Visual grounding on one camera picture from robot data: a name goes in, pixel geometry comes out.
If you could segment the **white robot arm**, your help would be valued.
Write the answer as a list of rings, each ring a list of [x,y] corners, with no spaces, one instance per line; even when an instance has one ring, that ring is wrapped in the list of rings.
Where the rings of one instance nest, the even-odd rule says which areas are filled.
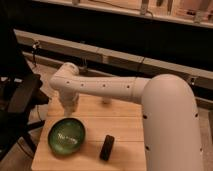
[[[64,106],[78,93],[141,105],[147,171],[204,171],[197,103],[182,78],[85,77],[67,62],[50,85]]]

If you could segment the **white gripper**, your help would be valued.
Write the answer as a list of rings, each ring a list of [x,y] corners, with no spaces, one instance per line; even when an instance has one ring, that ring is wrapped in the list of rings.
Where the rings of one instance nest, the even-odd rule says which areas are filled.
[[[76,92],[59,92],[59,101],[64,109],[64,115],[70,116],[77,110],[79,94]]]

